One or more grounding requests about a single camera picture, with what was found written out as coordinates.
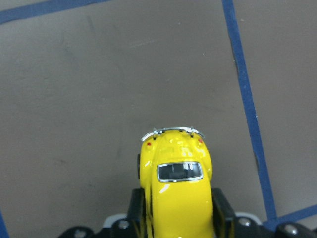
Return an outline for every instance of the blue tape strip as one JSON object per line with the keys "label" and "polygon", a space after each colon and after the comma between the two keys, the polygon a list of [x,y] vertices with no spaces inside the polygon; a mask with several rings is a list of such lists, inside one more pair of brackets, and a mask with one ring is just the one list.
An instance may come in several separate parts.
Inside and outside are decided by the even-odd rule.
{"label": "blue tape strip", "polygon": [[246,62],[244,59],[242,43],[239,34],[238,23],[235,17],[235,11],[232,0],[222,0],[223,11],[227,22],[229,37],[232,50],[238,69],[239,85],[244,105],[244,110],[249,127],[249,133],[253,152],[258,161],[259,179],[264,199],[266,216],[268,220],[276,219],[276,209],[272,193],[272,188],[268,176],[264,149],[262,146],[260,128],[258,124],[256,109],[253,102],[252,91],[250,87]]}
{"label": "blue tape strip", "polygon": [[109,0],[49,0],[45,2],[21,6],[0,11],[0,24],[105,1]]}
{"label": "blue tape strip", "polygon": [[1,212],[0,212],[0,238],[9,238],[9,234],[8,234],[8,231],[6,230]]}
{"label": "blue tape strip", "polygon": [[317,214],[317,205],[310,206],[307,208],[304,208],[302,210],[292,212],[290,214],[281,216],[275,220],[270,220],[267,222],[264,222],[263,225],[267,227],[270,230],[275,230],[276,226],[284,223],[284,222],[296,222],[301,219],[313,216]]}

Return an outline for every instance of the car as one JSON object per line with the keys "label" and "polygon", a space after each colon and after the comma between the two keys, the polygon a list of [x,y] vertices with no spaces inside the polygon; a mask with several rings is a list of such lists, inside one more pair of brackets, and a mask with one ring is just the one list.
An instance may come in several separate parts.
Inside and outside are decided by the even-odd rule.
{"label": "car", "polygon": [[154,130],[138,156],[148,238],[212,238],[212,163],[191,127]]}

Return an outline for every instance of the screw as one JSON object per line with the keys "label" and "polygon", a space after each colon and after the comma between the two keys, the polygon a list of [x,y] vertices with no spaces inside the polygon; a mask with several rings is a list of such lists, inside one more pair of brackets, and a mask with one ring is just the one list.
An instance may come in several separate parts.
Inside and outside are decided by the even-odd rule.
{"label": "screw", "polygon": [[239,219],[239,223],[242,225],[242,226],[245,226],[245,227],[249,227],[251,225],[251,220],[248,219],[248,218],[245,218],[245,217],[241,217]]}
{"label": "screw", "polygon": [[127,229],[129,227],[129,225],[130,225],[130,223],[126,220],[121,220],[121,221],[119,221],[119,224],[118,224],[120,229]]}
{"label": "screw", "polygon": [[284,227],[285,231],[287,231],[289,234],[292,234],[292,235],[297,235],[298,234],[298,229],[291,225],[291,224],[287,224],[285,227]]}
{"label": "screw", "polygon": [[74,238],[85,238],[86,234],[87,233],[83,230],[76,230],[74,234]]}

